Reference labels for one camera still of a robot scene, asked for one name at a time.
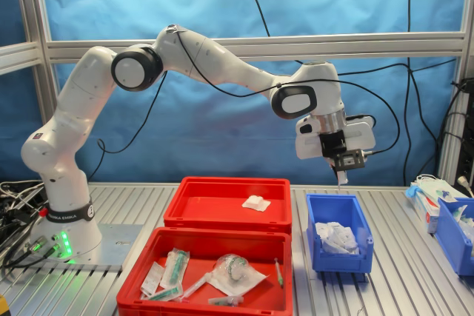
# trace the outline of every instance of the slotted metal tabletop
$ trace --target slotted metal tabletop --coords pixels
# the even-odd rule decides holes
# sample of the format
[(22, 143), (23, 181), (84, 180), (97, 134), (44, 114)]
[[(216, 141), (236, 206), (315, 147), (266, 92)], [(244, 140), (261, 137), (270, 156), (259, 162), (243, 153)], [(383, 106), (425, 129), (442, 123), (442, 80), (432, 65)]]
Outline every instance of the slotted metal tabletop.
[[(122, 272), (71, 265), (14, 269), (0, 277), (12, 315), (117, 315), (116, 295), (177, 184), (91, 184), (101, 223), (143, 229)], [(474, 278), (459, 278), (434, 237), (423, 232), (403, 188), (292, 186), (294, 315), (474, 315)], [(366, 280), (347, 273), (316, 274), (306, 238), (307, 192), (354, 194), (374, 237)]]

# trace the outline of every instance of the white box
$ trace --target white box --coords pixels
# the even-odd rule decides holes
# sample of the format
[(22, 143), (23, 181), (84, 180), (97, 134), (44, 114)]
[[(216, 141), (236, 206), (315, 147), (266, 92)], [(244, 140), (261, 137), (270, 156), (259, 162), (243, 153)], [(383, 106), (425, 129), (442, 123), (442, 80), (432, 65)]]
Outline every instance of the white box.
[(415, 207), (416, 213), (423, 222), (428, 233), (435, 233), (438, 227), (439, 205), (428, 198), (423, 192), (416, 192), (414, 198), (410, 198)]

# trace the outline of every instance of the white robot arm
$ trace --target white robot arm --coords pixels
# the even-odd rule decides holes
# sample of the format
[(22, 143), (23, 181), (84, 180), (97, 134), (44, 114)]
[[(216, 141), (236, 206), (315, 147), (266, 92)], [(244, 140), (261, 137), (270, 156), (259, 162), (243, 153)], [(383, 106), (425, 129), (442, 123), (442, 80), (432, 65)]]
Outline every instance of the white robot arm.
[(301, 159), (325, 157), (341, 184), (347, 182), (347, 169), (364, 166), (362, 150), (375, 146), (372, 119), (348, 120), (336, 69), (327, 62), (304, 64), (292, 76), (273, 75), (177, 25), (162, 30), (151, 46), (132, 46), (118, 55), (93, 47), (68, 78), (53, 117), (21, 149), (25, 164), (40, 174), (49, 199), (46, 219), (33, 227), (30, 239), (43, 236), (59, 244), (50, 259), (71, 259), (101, 241), (87, 179), (75, 154), (107, 99), (116, 85), (145, 90), (167, 70), (212, 85), (234, 83), (261, 92), (282, 118), (309, 114), (296, 124), (296, 153)]

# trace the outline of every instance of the blue backdrop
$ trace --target blue backdrop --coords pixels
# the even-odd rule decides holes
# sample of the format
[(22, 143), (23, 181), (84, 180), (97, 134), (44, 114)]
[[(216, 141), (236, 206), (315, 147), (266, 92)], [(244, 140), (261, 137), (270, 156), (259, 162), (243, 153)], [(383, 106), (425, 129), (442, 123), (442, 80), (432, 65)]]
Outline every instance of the blue backdrop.
[[(413, 0), (412, 31), (457, 31), (464, 0)], [(265, 36), (253, 0), (46, 0), (50, 28), (55, 40), (154, 38), (168, 24), (178, 23), (209, 37)], [(407, 0), (260, 0), (270, 33), (291, 36), (329, 33), (398, 32), (407, 29)], [(449, 58), (414, 58), (419, 68)], [(338, 72), (367, 70), (397, 61), (397, 58), (336, 60)], [(295, 62), (258, 62), (273, 73), (290, 74)], [(73, 65), (57, 66), (64, 84)], [(415, 74), (423, 98), (424, 118), (438, 132), (450, 97), (454, 64)], [(344, 80), (367, 86), (382, 95), (400, 121), (407, 86), (407, 71), (395, 67)], [(227, 90), (247, 93), (226, 84)], [(91, 173), (101, 151), (96, 139), (110, 150), (121, 149), (146, 115), (157, 86), (140, 93), (116, 90), (79, 151), (77, 161)], [(349, 115), (370, 113), (377, 118), (377, 149), (391, 144), (395, 122), (375, 97), (342, 84)], [(413, 139), (409, 176), (413, 178), (434, 143), (422, 127), (411, 88), (409, 125)], [(289, 178), (294, 184), (334, 184), (332, 171), (322, 159), (300, 161), (294, 150), (296, 121), (276, 117), (260, 95), (231, 98), (212, 87), (176, 73), (167, 77), (147, 126), (129, 149), (106, 155), (95, 179), (98, 181), (179, 181), (185, 175), (264, 176)], [(22, 142), (27, 135), (16, 132)], [(403, 133), (391, 151), (374, 156), (365, 169), (350, 173), (350, 183), (399, 185), (407, 149)], [(11, 159), (15, 167), (19, 160)], [(16, 176), (28, 175), (19, 168)]]

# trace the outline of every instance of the aluminum frame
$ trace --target aluminum frame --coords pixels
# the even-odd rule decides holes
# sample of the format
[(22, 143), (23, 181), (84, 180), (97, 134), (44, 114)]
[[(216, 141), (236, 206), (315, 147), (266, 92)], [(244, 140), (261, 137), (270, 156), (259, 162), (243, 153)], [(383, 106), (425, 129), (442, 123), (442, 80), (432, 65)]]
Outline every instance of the aluminum frame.
[[(75, 63), (92, 46), (100, 45), (120, 52), (125, 47), (149, 40), (53, 41), (44, 0), (20, 0), (28, 43), (14, 45), (22, 51), (10, 53), (0, 48), (0, 74), (33, 66), (39, 109), (43, 122), (54, 112), (59, 85), (54, 64)], [(322, 36), (284, 36), (262, 38), (216, 38), (216, 41), (244, 61), (286, 61), (295, 59), (380, 58), (380, 57), (459, 57), (456, 81), (474, 73), (471, 47), (474, 0), (465, 0), (461, 31), (434, 33), (369, 33)], [(453, 108), (466, 112), (467, 95), (461, 94)], [(461, 135), (464, 117), (453, 115), (447, 128)], [(439, 174), (453, 183), (461, 145), (447, 137), (441, 154)]]

